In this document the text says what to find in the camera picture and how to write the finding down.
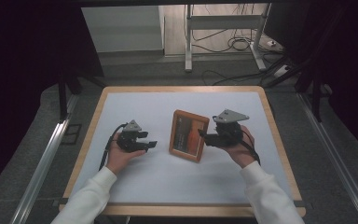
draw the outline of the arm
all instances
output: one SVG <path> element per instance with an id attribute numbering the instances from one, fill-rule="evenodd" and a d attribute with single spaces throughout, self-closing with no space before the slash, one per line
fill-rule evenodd
<path id="1" fill-rule="evenodd" d="M 255 139 L 246 127 L 241 128 L 249 135 L 245 134 L 242 140 L 251 146 Z M 279 187 L 275 177 L 264 172 L 248 149 L 241 144 L 222 149 L 242 168 L 241 175 L 246 184 L 245 195 L 254 208 L 259 223 L 304 223 L 293 201 Z"/>
<path id="2" fill-rule="evenodd" d="M 52 223 L 93 223 L 107 205 L 109 190 L 117 180 L 118 173 L 135 157 L 144 155 L 143 150 L 124 152 L 112 141 L 107 164 L 80 191 L 73 195 L 68 204 L 54 218 Z"/>

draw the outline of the wooden picture frame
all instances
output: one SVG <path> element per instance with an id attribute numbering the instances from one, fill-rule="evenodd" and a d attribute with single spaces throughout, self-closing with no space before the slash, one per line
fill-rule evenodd
<path id="1" fill-rule="evenodd" d="M 200 115 L 175 110 L 172 119 L 170 153 L 199 162 L 204 147 L 204 139 L 199 129 L 207 132 L 209 119 Z"/>

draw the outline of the white wall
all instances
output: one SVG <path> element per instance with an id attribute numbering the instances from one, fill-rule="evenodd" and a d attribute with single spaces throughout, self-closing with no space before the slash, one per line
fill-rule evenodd
<path id="1" fill-rule="evenodd" d="M 83 7 L 97 52 L 162 49 L 158 6 Z"/>

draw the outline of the white long sleeve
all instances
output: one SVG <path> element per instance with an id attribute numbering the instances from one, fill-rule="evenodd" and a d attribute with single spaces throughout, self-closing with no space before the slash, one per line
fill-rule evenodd
<path id="1" fill-rule="evenodd" d="M 264 172 L 256 161 L 243 168 L 241 175 L 246 184 L 245 195 L 254 208 L 258 223 L 304 223 L 275 176 Z"/>
<path id="2" fill-rule="evenodd" d="M 90 224 L 101 214 L 109 200 L 109 190 L 117 177 L 103 167 L 89 179 L 80 191 L 69 199 L 68 204 L 54 218 L 54 224 Z"/>

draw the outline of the hand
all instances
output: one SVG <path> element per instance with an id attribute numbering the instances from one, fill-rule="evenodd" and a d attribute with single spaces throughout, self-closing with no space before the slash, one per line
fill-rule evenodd
<path id="1" fill-rule="evenodd" d="M 118 173 L 120 173 L 120 171 L 127 166 L 132 158 L 145 154 L 144 150 L 138 150 L 131 153 L 125 152 L 117 145 L 118 136 L 119 133 L 116 133 L 113 137 L 106 164 L 106 167 L 115 175 L 118 175 Z"/>
<path id="2" fill-rule="evenodd" d="M 241 129 L 244 132 L 246 132 L 250 137 L 249 138 L 248 135 L 243 134 L 242 140 L 247 144 L 249 144 L 249 146 L 253 146 L 255 139 L 252 137 L 249 130 L 243 125 L 241 125 Z M 228 153 L 228 155 L 231 157 L 231 159 L 234 160 L 241 168 L 244 168 L 245 166 L 255 161 L 255 158 L 253 158 L 249 150 L 241 144 L 237 144 L 234 147 L 220 147 L 220 148 L 225 150 Z"/>

